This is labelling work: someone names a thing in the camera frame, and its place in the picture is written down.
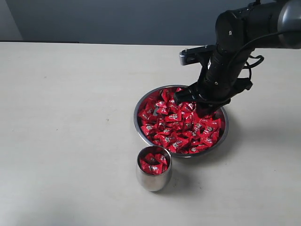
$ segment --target table surface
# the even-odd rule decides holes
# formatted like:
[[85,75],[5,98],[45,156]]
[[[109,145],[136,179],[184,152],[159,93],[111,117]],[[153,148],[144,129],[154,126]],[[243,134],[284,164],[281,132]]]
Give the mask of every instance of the table surface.
[[225,142],[174,159],[161,192],[138,184],[134,108],[197,80],[183,48],[0,43],[0,225],[301,225],[301,50],[256,50]]

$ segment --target cup rim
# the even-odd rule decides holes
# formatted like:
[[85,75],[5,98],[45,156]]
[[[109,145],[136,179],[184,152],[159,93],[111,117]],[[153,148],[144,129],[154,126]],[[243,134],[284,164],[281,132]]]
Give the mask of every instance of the cup rim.
[[[166,170],[164,173],[157,174],[157,175],[153,175],[153,174],[148,174],[148,173],[144,172],[144,171],[141,169],[140,162],[139,162],[139,155],[140,155],[140,153],[141,153],[142,151],[144,151],[145,149],[150,148],[150,147],[158,147],[158,148],[161,148],[161,149],[163,149],[163,150],[167,153],[167,155],[169,156],[170,163],[169,163],[169,165],[168,165],[168,167],[167,167],[167,170]],[[172,161],[173,161],[173,160],[172,160],[172,157],[171,157],[171,154],[169,153],[169,151],[168,151],[166,148],[164,148],[164,147],[162,147],[162,146],[158,146],[158,145],[151,145],[151,146],[147,146],[147,147],[143,148],[143,149],[138,153],[138,156],[137,156],[137,164],[138,164],[139,170],[140,170],[143,174],[145,174],[145,175],[147,175],[147,176],[151,176],[151,177],[158,177],[158,176],[162,176],[162,175],[168,173],[168,171],[169,171],[170,168],[172,167]]]

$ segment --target pile of candy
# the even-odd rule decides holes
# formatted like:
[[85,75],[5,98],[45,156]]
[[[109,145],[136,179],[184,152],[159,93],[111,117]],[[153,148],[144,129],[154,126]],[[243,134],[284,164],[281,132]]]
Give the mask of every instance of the pile of candy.
[[212,147],[219,139],[222,121],[216,114],[199,118],[196,104],[177,105],[174,92],[181,88],[163,89],[149,96],[145,107],[138,113],[141,130],[155,145],[173,153],[194,154]]
[[139,161],[141,169],[147,174],[159,175],[168,168],[165,156],[160,153],[149,153],[144,158],[140,158]]

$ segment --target white wall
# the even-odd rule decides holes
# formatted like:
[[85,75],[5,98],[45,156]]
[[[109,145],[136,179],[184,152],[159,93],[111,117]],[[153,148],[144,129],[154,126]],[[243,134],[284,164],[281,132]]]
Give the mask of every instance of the white wall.
[[0,0],[0,40],[22,40],[5,0]]

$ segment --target metal bowl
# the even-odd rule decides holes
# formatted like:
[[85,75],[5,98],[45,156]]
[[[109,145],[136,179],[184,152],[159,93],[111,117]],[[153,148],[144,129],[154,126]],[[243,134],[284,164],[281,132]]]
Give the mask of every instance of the metal bowl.
[[[160,91],[162,89],[166,89],[166,88],[174,88],[174,87],[181,87],[181,88],[185,88],[187,86],[183,86],[183,85],[170,85],[170,86],[162,86],[159,87],[157,89],[154,89],[150,92],[148,92],[147,94],[145,94],[138,102],[138,104],[136,105],[135,111],[134,111],[134,124],[135,124],[135,128],[139,134],[139,136],[142,138],[142,140],[144,140],[148,145],[154,145],[151,141],[149,141],[147,139],[147,137],[144,135],[144,133],[142,132],[142,130],[140,129],[141,127],[141,120],[138,117],[138,113],[140,112],[140,110],[142,108],[145,107],[146,105],[146,98],[149,97],[150,95],[152,96],[159,96],[160,95]],[[220,139],[217,141],[217,143],[215,145],[213,145],[212,147],[206,149],[205,151],[199,152],[199,153],[195,153],[195,154],[180,154],[180,153],[172,153],[170,152],[172,157],[177,157],[177,158],[191,158],[191,157],[197,157],[197,156],[201,156],[204,154],[207,154],[209,152],[211,152],[212,150],[214,150],[217,146],[219,146],[225,139],[226,136],[228,134],[228,130],[229,130],[229,119],[227,116],[227,113],[225,111],[225,109],[223,107],[221,107],[219,110],[216,111],[216,114],[218,115],[218,117],[224,122],[223,126],[221,128],[221,136]]]

